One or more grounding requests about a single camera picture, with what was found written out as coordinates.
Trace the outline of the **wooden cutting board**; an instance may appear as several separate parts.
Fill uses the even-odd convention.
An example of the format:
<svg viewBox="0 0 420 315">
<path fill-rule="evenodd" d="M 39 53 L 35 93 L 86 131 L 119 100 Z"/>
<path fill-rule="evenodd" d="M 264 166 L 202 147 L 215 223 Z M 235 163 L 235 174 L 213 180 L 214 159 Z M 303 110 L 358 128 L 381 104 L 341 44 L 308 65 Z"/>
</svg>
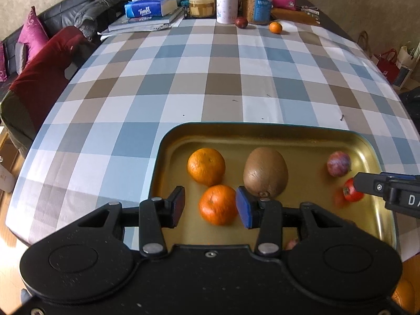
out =
<svg viewBox="0 0 420 315">
<path fill-rule="evenodd" d="M 294 23 L 306 24 L 310 26 L 320 26 L 320 21 L 306 14 L 305 12 L 293 11 L 289 9 L 272 8 L 271 16 L 274 19 L 292 21 Z"/>
</svg>

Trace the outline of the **orange mandarin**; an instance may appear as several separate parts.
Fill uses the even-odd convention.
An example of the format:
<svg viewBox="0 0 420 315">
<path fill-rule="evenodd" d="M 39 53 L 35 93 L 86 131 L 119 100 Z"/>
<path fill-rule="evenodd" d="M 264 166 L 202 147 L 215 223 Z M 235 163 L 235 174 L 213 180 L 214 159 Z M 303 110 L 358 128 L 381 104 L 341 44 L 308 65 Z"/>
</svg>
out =
<svg viewBox="0 0 420 315">
<path fill-rule="evenodd" d="M 225 185 L 209 187 L 199 200 L 199 213 L 212 225 L 230 225 L 238 215 L 235 190 Z"/>
<path fill-rule="evenodd" d="M 215 149 L 200 148 L 187 161 L 187 173 L 196 183 L 211 187 L 222 182 L 226 171 L 223 156 Z"/>
</svg>

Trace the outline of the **checkered tablecloth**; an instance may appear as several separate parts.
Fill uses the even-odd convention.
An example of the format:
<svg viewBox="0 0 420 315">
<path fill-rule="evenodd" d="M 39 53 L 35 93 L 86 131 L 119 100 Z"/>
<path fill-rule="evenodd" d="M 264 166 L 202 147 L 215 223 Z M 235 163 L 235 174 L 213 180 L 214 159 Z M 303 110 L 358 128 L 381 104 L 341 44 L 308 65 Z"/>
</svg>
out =
<svg viewBox="0 0 420 315">
<path fill-rule="evenodd" d="M 200 121 L 349 129 L 385 171 L 419 172 L 419 133 L 355 42 L 288 21 L 276 35 L 187 19 L 108 38 L 90 56 L 29 150 L 6 226 L 31 244 L 109 201 L 139 203 L 163 136 Z"/>
</svg>

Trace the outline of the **kiwi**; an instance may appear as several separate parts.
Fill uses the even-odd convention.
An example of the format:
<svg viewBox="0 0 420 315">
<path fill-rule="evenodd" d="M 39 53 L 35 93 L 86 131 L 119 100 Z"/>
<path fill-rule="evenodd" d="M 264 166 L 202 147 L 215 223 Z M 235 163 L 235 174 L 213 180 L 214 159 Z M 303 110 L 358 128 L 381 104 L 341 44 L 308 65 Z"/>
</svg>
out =
<svg viewBox="0 0 420 315">
<path fill-rule="evenodd" d="M 288 184 L 288 167 L 279 151 L 258 147 L 248 156 L 243 170 L 243 185 L 258 198 L 276 198 Z"/>
</svg>

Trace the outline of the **yellow lid honey jar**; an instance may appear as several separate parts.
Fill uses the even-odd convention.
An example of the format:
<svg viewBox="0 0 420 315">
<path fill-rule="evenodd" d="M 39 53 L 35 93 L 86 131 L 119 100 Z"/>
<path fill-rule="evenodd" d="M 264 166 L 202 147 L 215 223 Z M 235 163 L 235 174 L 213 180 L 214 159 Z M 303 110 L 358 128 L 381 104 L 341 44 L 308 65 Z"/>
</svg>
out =
<svg viewBox="0 0 420 315">
<path fill-rule="evenodd" d="M 189 13 L 194 18 L 210 18 L 215 12 L 215 0 L 189 0 Z"/>
</svg>

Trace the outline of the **far dark plum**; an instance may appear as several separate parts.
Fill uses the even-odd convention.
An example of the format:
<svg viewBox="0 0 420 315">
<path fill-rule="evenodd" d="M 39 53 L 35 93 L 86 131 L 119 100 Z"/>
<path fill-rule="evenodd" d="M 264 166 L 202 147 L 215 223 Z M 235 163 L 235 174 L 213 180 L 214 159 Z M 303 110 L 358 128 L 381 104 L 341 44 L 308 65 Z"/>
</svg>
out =
<svg viewBox="0 0 420 315">
<path fill-rule="evenodd" d="M 235 25 L 239 29 L 245 29 L 248 26 L 248 20 L 243 16 L 239 16 L 235 20 Z"/>
</svg>

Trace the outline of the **gold metal tray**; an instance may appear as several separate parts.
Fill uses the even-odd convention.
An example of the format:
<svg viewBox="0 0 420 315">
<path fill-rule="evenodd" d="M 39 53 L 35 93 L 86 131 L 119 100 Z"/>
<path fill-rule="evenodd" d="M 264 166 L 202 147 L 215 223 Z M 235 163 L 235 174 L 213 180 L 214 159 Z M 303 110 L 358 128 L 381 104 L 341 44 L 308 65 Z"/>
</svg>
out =
<svg viewBox="0 0 420 315">
<path fill-rule="evenodd" d="M 377 173 L 379 160 L 367 139 L 354 132 L 320 127 L 260 123 L 187 123 L 170 130 L 159 143 L 150 196 L 167 197 L 185 189 L 179 224 L 164 231 L 168 245 L 254 245 L 256 230 L 239 218 L 229 225 L 212 225 L 201 217 L 199 201 L 206 186 L 187 171 L 189 157 L 199 149 L 215 149 L 224 158 L 222 184 L 245 186 L 257 196 L 271 196 L 287 208 L 303 202 L 319 205 L 362 230 L 397 246 L 394 216 L 380 198 L 340 198 L 345 177 L 331 176 L 327 161 L 341 151 L 350 157 L 350 176 Z"/>
</svg>

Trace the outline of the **red plum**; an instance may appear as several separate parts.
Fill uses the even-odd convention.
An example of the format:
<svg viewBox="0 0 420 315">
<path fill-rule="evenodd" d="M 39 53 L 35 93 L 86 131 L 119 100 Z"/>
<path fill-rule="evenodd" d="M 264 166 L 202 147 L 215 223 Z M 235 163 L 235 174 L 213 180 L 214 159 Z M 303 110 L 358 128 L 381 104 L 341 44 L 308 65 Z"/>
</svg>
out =
<svg viewBox="0 0 420 315">
<path fill-rule="evenodd" d="M 284 250 L 292 250 L 300 242 L 299 238 L 289 240 L 284 247 Z"/>
<path fill-rule="evenodd" d="M 343 151 L 335 151 L 327 160 L 327 171 L 333 177 L 343 177 L 351 171 L 351 158 Z"/>
</svg>

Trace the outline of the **far small mandarin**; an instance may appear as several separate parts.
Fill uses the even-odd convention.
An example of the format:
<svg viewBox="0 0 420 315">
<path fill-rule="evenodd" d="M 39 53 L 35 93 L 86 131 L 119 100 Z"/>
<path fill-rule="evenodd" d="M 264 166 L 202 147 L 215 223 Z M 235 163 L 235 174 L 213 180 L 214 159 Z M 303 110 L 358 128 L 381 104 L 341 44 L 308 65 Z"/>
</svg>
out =
<svg viewBox="0 0 420 315">
<path fill-rule="evenodd" d="M 281 34 L 283 31 L 283 26 L 279 22 L 273 21 L 269 24 L 268 30 L 274 34 Z"/>
</svg>

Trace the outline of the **white paper bag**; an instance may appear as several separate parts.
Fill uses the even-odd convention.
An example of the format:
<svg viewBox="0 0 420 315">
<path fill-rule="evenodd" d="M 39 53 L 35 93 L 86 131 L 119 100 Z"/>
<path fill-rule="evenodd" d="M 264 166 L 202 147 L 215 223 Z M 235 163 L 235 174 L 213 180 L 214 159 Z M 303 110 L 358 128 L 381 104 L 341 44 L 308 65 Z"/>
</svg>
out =
<svg viewBox="0 0 420 315">
<path fill-rule="evenodd" d="M 419 63 L 419 44 L 412 49 L 409 49 L 407 46 L 402 46 L 397 55 L 397 67 L 399 68 L 399 72 L 392 83 L 392 87 L 396 91 L 399 91 L 404 87 L 417 63 Z"/>
</svg>

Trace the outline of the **magenta cushion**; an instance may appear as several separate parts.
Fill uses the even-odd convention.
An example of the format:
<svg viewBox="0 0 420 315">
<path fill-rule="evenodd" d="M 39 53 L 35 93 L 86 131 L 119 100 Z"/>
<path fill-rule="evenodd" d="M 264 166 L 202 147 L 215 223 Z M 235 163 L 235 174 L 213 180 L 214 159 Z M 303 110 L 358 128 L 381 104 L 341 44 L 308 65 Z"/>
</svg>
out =
<svg viewBox="0 0 420 315">
<path fill-rule="evenodd" d="M 32 6 L 17 41 L 19 53 L 22 53 L 21 49 L 24 48 L 26 63 L 30 63 L 48 41 L 48 35 L 36 14 L 36 8 Z"/>
</svg>

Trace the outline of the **black puffer jacket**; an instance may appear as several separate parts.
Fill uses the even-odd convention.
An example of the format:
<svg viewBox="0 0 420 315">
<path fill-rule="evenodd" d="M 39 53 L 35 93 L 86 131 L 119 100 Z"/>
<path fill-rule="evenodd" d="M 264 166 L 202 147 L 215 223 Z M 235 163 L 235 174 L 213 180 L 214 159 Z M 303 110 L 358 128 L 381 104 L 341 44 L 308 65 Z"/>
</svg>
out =
<svg viewBox="0 0 420 315">
<path fill-rule="evenodd" d="M 415 87 L 408 92 L 399 95 L 402 104 L 414 121 L 419 121 L 420 117 L 420 87 Z"/>
</svg>

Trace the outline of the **stack of books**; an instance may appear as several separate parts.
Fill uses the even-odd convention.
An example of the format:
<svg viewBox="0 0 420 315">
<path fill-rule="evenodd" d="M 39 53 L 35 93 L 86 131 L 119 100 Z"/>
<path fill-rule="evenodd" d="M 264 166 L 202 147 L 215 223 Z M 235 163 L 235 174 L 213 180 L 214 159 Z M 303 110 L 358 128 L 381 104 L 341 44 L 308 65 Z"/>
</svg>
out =
<svg viewBox="0 0 420 315">
<path fill-rule="evenodd" d="M 120 33 L 130 33 L 137 31 L 156 31 L 166 29 L 174 21 L 184 16 L 184 9 L 178 7 L 174 12 L 167 16 L 143 16 L 139 18 L 127 18 L 123 15 L 117 21 L 110 24 L 105 31 L 98 32 L 100 36 L 113 36 Z"/>
</svg>

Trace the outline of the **blue tissue pack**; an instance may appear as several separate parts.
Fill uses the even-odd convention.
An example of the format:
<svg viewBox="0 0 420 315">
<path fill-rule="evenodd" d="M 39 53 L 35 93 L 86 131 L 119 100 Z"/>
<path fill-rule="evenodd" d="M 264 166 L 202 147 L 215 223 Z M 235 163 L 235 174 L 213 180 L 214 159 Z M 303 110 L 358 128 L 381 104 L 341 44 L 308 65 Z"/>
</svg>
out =
<svg viewBox="0 0 420 315">
<path fill-rule="evenodd" d="M 177 9 L 177 0 L 137 0 L 125 4 L 127 18 L 167 16 Z"/>
</svg>

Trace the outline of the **red tomato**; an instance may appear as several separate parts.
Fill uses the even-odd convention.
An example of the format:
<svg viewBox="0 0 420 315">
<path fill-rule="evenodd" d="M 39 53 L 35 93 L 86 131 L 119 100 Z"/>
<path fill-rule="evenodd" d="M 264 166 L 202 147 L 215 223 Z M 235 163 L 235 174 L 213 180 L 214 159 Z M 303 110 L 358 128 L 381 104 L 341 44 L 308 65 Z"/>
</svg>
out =
<svg viewBox="0 0 420 315">
<path fill-rule="evenodd" d="M 348 202 L 358 202 L 364 198 L 364 194 L 356 190 L 354 186 L 354 179 L 348 179 L 342 187 L 343 196 Z"/>
</svg>

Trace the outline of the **red plum by tray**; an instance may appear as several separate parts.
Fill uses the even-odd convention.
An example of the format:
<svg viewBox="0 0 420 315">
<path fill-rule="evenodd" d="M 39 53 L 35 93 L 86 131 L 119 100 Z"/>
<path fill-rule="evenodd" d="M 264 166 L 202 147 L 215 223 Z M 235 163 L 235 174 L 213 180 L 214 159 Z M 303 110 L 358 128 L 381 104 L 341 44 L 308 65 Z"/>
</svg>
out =
<svg viewBox="0 0 420 315">
<path fill-rule="evenodd" d="M 335 151 L 327 160 L 327 171 L 333 177 L 343 177 L 351 171 L 351 158 L 343 151 Z"/>
</svg>

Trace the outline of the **pink pouch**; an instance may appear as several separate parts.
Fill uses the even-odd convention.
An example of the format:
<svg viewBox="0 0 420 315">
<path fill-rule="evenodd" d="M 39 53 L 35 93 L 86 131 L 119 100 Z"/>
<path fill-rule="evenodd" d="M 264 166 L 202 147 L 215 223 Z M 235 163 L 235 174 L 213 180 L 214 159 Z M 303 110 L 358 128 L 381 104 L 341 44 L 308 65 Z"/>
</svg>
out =
<svg viewBox="0 0 420 315">
<path fill-rule="evenodd" d="M 276 9 L 287 9 L 291 11 L 296 10 L 295 0 L 273 0 L 273 8 Z"/>
</svg>

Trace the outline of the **red shopping bag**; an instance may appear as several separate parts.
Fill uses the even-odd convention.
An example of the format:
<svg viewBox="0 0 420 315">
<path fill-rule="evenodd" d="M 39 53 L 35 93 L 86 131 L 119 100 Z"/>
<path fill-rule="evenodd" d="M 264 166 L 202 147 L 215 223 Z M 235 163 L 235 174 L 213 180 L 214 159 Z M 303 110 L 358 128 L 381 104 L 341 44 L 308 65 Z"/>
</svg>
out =
<svg viewBox="0 0 420 315">
<path fill-rule="evenodd" d="M 392 48 L 377 57 L 377 67 L 391 85 L 396 80 L 400 71 L 397 66 L 397 56 L 397 51 Z"/>
</svg>

